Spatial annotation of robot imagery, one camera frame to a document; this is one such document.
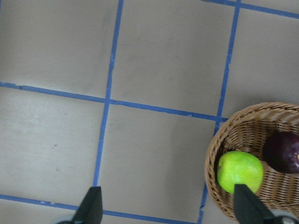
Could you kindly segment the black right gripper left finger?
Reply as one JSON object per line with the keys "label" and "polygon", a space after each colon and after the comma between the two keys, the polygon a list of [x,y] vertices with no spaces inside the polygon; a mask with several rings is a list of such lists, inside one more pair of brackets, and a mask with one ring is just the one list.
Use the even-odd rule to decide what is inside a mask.
{"label": "black right gripper left finger", "polygon": [[100,224],[103,217],[101,187],[90,187],[73,216],[72,224]]}

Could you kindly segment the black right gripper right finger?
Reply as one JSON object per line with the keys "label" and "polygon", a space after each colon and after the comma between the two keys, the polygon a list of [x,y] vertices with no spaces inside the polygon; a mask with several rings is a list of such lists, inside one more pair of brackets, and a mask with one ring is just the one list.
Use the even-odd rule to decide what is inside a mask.
{"label": "black right gripper right finger", "polygon": [[275,216],[246,184],[234,187],[234,214],[240,224],[273,224]]}

